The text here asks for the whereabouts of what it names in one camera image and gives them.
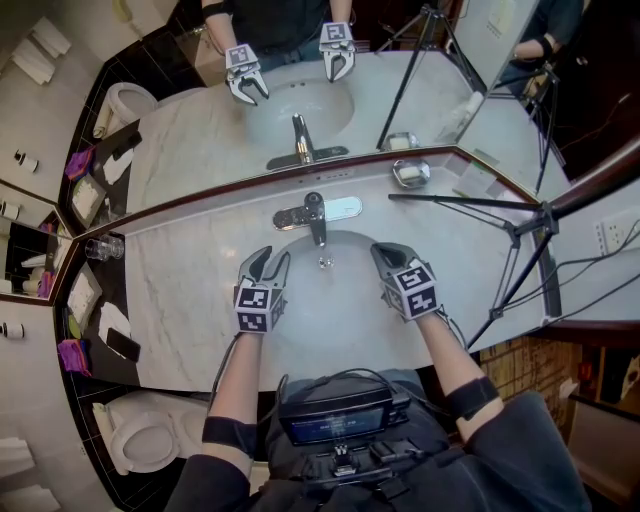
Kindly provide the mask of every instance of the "faucet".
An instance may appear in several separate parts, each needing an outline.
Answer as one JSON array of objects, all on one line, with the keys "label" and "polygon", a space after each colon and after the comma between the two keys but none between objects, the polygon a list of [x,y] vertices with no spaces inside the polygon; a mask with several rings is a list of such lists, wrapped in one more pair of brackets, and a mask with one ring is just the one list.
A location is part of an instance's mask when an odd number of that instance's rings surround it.
[{"label": "faucet", "polygon": [[296,153],[300,158],[300,163],[302,165],[312,164],[315,162],[315,150],[313,149],[313,143],[311,142],[311,137],[309,137],[309,130],[307,130],[304,117],[296,112],[293,114],[291,121],[293,122],[293,131],[296,134]]},{"label": "faucet", "polygon": [[304,210],[309,220],[313,241],[318,247],[327,243],[327,222],[324,217],[324,199],[317,192],[309,192],[304,198]]}]

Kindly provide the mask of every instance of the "tripod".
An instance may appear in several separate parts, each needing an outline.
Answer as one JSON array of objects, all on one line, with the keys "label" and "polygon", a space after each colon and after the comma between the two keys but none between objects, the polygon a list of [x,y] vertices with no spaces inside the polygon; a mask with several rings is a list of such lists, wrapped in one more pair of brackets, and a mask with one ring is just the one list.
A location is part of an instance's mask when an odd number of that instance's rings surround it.
[{"label": "tripod", "polygon": [[[594,169],[591,172],[592,177],[589,180],[582,182],[579,186],[574,187],[574,189],[551,201],[551,203],[543,202],[541,204],[531,204],[514,201],[498,201],[493,199],[413,194],[389,194],[388,197],[393,201],[430,201],[446,208],[450,208],[458,213],[470,216],[481,222],[490,224],[493,227],[506,232],[511,238],[511,247],[507,255],[507,260],[504,265],[500,284],[498,285],[496,297],[491,309],[489,310],[489,318],[470,340],[466,347],[469,349],[478,341],[480,336],[482,336],[493,322],[503,316],[505,308],[510,305],[511,299],[513,299],[514,295],[518,292],[531,271],[543,256],[552,237],[560,232],[559,221],[564,217],[572,215],[582,208],[586,208],[613,194],[638,179],[638,165],[640,165],[640,136],[629,141],[624,147]],[[465,208],[468,211],[460,210],[456,208],[456,206]],[[502,219],[497,215],[493,215],[492,213],[485,212],[478,208],[487,206],[532,212],[533,217],[530,220],[515,226],[508,220]],[[522,236],[537,232],[541,232],[542,238],[537,243],[533,254],[527,260],[520,274],[515,278],[513,283],[511,283],[521,247]],[[548,282],[549,279],[545,279],[540,288],[545,291],[549,291],[549,288],[547,287]]]},{"label": "tripod", "polygon": [[[544,178],[544,174],[547,170],[549,150],[551,149],[551,137],[553,136],[553,129],[556,124],[556,112],[558,111],[558,84],[560,83],[560,79],[553,72],[549,63],[545,63],[542,69],[533,71],[532,73],[527,73],[526,75],[518,78],[505,80],[504,82],[500,82],[499,84],[497,84],[495,87],[496,89],[499,89],[500,87],[505,87],[517,82],[522,82],[524,80],[530,80],[531,78],[536,78],[539,76],[546,76],[547,79],[545,80],[542,87],[538,88],[535,96],[529,99],[529,104],[533,105],[530,118],[535,118],[536,125],[538,126],[538,157],[540,160],[540,172],[538,173],[538,179],[536,180],[536,195],[540,192],[542,179]],[[542,127],[544,126],[542,119],[542,102],[547,92],[549,91],[549,88],[553,89],[551,96],[551,112],[549,114],[549,126],[547,127],[547,133],[543,142],[540,134],[540,130],[542,130]],[[499,99],[511,99],[514,96],[512,94],[506,93],[492,93],[490,97]]]},{"label": "tripod", "polygon": [[384,43],[380,48],[378,48],[374,52],[375,55],[378,55],[382,50],[384,50],[390,44],[396,41],[399,37],[401,37],[407,30],[413,27],[420,20],[424,20],[424,26],[422,27],[420,35],[418,36],[418,39],[416,40],[416,43],[413,47],[413,53],[411,54],[411,58],[409,59],[409,64],[407,65],[407,69],[404,73],[404,76],[402,77],[402,82],[400,82],[400,87],[398,89],[398,92],[396,93],[395,99],[393,100],[393,106],[391,107],[389,116],[387,117],[387,120],[384,124],[384,128],[382,129],[382,133],[380,134],[380,138],[378,139],[378,144],[376,145],[376,148],[378,150],[382,148],[384,139],[386,138],[387,133],[389,132],[389,127],[391,126],[391,123],[393,122],[393,118],[396,115],[396,111],[398,110],[398,106],[400,105],[400,101],[402,100],[402,97],[404,96],[404,93],[407,90],[407,86],[409,84],[409,80],[411,79],[411,76],[413,75],[413,69],[416,65],[416,60],[418,59],[418,54],[420,53],[420,50],[423,47],[425,47],[425,43],[427,41],[429,41],[429,44],[426,45],[426,47],[424,48],[425,51],[435,49],[435,46],[433,44],[433,34],[435,32],[436,23],[438,23],[439,21],[442,21],[444,23],[444,28],[447,31],[449,39],[451,40],[455,48],[456,55],[459,59],[458,66],[461,68],[462,74],[464,75],[467,82],[469,82],[470,84],[473,82],[472,74],[469,69],[469,63],[467,62],[467,59],[465,58],[464,54],[462,53],[462,50],[460,49],[460,46],[458,45],[458,41],[456,40],[455,35],[453,34],[453,28],[451,27],[449,20],[447,19],[447,17],[444,15],[442,11],[438,9],[434,9],[428,4],[424,4],[420,8],[419,14],[414,16],[414,18],[411,21],[409,21],[409,23],[407,23],[404,27],[398,30],[398,32],[396,32],[393,36],[391,36],[386,43]]}]

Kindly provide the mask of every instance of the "display screen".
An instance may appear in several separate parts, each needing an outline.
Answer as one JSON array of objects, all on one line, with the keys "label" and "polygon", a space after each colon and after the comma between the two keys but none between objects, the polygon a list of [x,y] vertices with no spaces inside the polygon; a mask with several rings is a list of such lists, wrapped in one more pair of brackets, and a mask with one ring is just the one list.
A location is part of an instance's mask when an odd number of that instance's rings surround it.
[{"label": "display screen", "polygon": [[384,408],[333,414],[316,419],[291,421],[291,433],[297,443],[314,443],[353,437],[379,430]]}]

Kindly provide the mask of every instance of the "bathroom sink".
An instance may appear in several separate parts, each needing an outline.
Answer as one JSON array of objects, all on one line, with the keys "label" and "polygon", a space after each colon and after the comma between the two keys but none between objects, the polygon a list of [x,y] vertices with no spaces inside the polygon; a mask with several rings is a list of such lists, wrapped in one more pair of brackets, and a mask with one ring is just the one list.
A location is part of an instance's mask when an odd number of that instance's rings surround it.
[{"label": "bathroom sink", "polygon": [[[327,358],[348,360],[345,350],[359,354],[358,359],[365,362],[369,350],[378,360],[393,365],[393,353],[403,351],[398,348],[403,344],[400,340],[415,333],[380,298],[380,277],[370,253],[373,243],[375,240],[352,231],[329,230],[324,249],[316,247],[311,236],[282,249],[267,275],[275,269],[280,255],[289,251],[288,303],[265,342],[270,347],[267,359],[308,358],[322,368],[330,366]],[[333,266],[321,268],[321,256],[332,257]]]},{"label": "bathroom sink", "polygon": [[281,153],[291,153],[295,137],[291,116],[304,117],[316,148],[349,124],[354,106],[344,83],[309,79],[269,88],[269,99],[252,94],[257,107],[248,107],[247,137],[254,143]]}]

